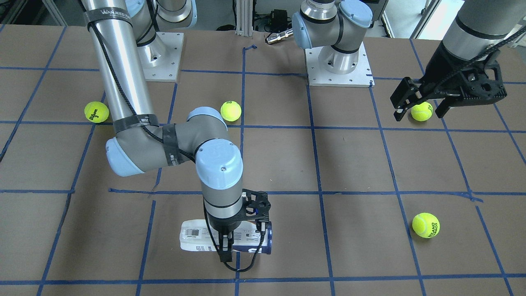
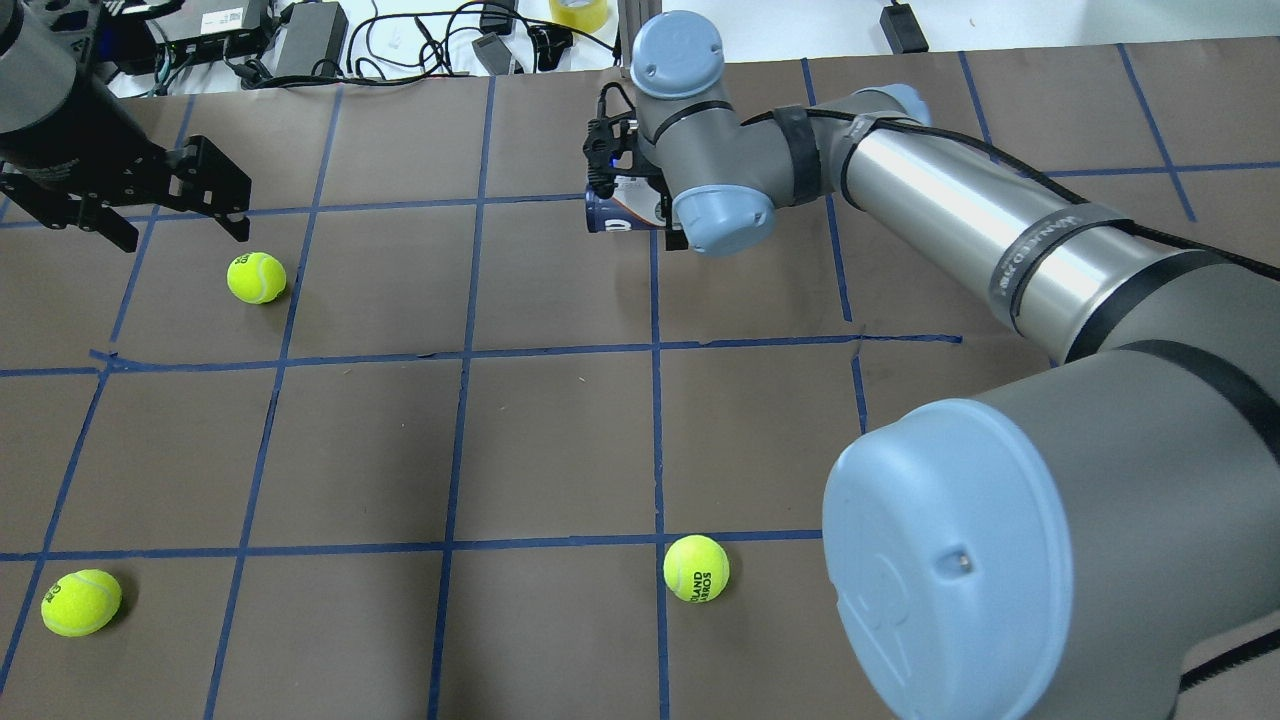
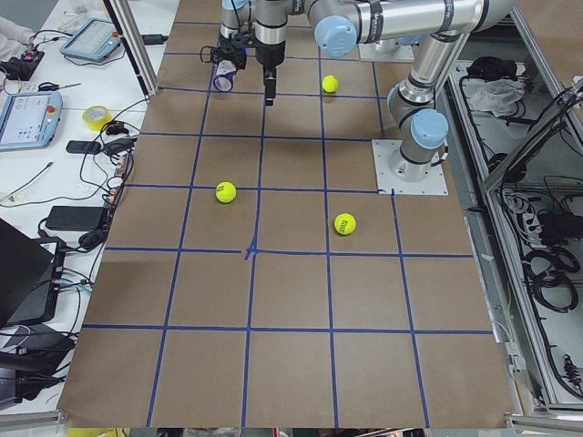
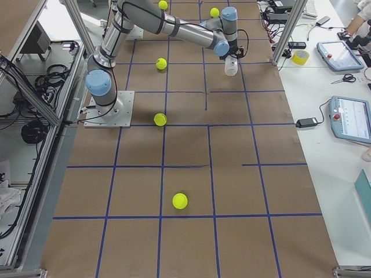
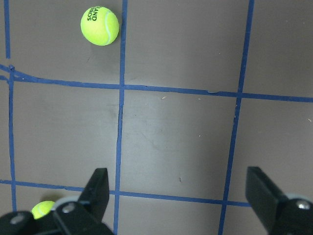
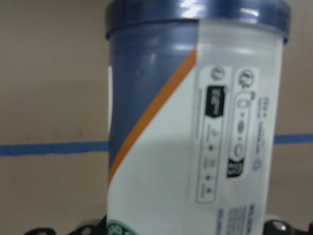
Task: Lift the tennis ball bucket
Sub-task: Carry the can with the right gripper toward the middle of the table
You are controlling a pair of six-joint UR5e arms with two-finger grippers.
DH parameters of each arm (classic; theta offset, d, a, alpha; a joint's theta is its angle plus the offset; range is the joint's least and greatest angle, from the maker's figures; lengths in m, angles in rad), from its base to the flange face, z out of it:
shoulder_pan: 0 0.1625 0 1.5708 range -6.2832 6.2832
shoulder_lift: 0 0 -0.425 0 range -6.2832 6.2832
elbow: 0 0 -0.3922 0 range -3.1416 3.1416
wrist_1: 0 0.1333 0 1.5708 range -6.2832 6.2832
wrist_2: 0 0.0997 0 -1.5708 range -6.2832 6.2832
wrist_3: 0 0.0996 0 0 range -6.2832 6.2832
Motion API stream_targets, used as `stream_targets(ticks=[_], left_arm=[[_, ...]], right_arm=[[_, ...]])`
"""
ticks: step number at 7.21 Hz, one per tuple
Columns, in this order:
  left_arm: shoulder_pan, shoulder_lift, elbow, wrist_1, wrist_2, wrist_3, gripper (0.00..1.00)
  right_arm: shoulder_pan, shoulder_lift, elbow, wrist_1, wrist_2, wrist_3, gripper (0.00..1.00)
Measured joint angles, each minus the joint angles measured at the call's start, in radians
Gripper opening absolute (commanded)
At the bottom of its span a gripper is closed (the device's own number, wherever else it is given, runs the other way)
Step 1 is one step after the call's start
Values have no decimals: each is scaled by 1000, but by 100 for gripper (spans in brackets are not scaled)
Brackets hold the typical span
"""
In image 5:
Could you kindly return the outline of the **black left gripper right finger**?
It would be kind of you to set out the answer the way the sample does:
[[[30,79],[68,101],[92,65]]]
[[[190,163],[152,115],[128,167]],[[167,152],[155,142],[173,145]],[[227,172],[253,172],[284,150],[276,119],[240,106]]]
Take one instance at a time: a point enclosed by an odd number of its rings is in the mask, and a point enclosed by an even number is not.
[[[313,233],[313,201],[285,194],[259,167],[247,168],[245,195],[268,235]]]

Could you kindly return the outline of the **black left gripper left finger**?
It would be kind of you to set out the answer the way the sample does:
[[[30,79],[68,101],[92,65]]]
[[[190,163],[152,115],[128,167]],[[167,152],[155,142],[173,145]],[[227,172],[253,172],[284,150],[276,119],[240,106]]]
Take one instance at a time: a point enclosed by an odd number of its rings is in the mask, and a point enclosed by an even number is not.
[[[109,198],[108,171],[97,168],[76,201],[56,208],[54,221],[63,235],[112,235],[102,222]]]

